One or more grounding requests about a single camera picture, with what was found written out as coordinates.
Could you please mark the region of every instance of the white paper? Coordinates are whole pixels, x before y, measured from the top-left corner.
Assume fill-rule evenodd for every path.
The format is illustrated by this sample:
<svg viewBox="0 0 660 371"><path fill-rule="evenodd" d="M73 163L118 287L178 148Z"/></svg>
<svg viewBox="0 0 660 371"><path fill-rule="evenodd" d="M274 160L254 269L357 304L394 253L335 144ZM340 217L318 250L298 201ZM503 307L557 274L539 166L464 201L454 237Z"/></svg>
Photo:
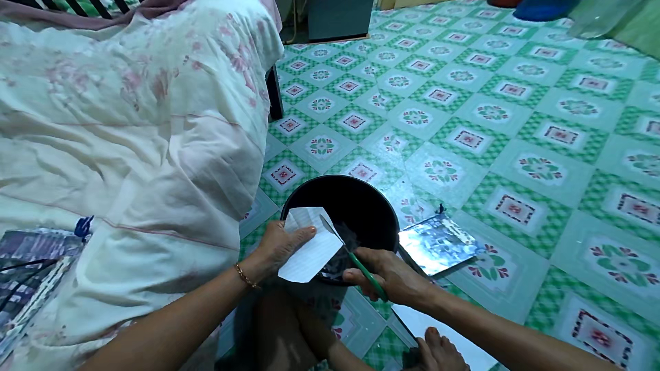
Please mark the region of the white paper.
<svg viewBox="0 0 660 371"><path fill-rule="evenodd" d="M403 322L408 330L415 337L424 338L424 333L429 327L438 329L440 336L447 337L455 346L456 349L463 356L463 360L470 366L472 371L489 371L497 360L491 357L483 349L476 346L470 340L464 338L461 334L454 331L446 324L435 320L431 316L417 312L416 310L399 304L392 305L392 310L397 314L397 317Z"/></svg>
<svg viewBox="0 0 660 371"><path fill-rule="evenodd" d="M297 207L289 210L284 230L316 227L316 236L304 244L280 268L278 276L291 282L305 283L316 276L344 245L323 207Z"/></svg>

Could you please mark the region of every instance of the white floral bedsheet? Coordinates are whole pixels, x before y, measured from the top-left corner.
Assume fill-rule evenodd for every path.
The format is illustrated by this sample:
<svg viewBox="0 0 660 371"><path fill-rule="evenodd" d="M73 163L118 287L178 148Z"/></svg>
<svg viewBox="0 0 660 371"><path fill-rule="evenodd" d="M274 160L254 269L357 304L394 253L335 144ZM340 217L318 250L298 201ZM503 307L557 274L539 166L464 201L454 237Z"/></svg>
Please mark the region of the white floral bedsheet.
<svg viewBox="0 0 660 371"><path fill-rule="evenodd" d="M282 53L259 0L99 32L0 22L0 234L96 215L14 369L73 369L235 262ZM207 345L191 364L211 367Z"/></svg>

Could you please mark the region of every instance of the blue plastic container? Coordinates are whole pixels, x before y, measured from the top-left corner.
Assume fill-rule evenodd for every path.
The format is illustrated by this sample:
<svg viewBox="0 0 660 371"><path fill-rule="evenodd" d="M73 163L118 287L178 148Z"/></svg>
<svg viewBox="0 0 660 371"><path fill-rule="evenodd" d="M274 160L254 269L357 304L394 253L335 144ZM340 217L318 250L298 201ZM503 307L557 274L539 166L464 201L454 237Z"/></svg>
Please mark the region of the blue plastic container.
<svg viewBox="0 0 660 371"><path fill-rule="evenodd" d="M563 18L573 10L579 0L523 0L515 8L513 16L533 22L546 22Z"/></svg>

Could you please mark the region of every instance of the floral tile pattern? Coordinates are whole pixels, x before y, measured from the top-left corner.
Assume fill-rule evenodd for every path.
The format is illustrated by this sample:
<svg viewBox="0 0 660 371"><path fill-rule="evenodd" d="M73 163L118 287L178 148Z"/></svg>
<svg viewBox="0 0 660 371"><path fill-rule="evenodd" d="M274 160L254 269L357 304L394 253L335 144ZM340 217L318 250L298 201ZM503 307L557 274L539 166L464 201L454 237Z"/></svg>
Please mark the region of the floral tile pattern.
<svg viewBox="0 0 660 371"><path fill-rule="evenodd" d="M244 258L321 174L364 180L401 228L442 203L486 253L434 282L628 370L660 369L660 63L485 0L374 11L370 38L285 47ZM389 303L293 291L378 371L414 339ZM239 329L221 330L218 355ZM502 365L495 370L505 370Z"/></svg>

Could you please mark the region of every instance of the green scissors handle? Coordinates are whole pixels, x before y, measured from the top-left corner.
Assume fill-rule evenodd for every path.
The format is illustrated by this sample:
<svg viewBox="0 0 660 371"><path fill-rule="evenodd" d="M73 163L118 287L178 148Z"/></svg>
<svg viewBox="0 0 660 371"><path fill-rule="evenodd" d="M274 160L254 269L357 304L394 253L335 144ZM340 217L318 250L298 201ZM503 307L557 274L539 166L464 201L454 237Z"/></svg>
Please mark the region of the green scissors handle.
<svg viewBox="0 0 660 371"><path fill-rule="evenodd" d="M376 289L376 292L378 293L378 296L381 298L381 300L383 300L384 302L387 302L387 300L388 300L387 299L387 294L385 293L385 290L383 290L383 288L380 286L378 281L376 281L376 279L374 278L374 275L371 274L371 272L369 272L367 270L367 268L364 267L364 265L362 265L362 263L360 262L360 260L358 260L358 258L355 256L354 253L349 252L348 256L350 257L351 260L353 260L353 263L355 265L357 265L358 269L362 272L362 274L365 277L367 277L369 282Z"/></svg>

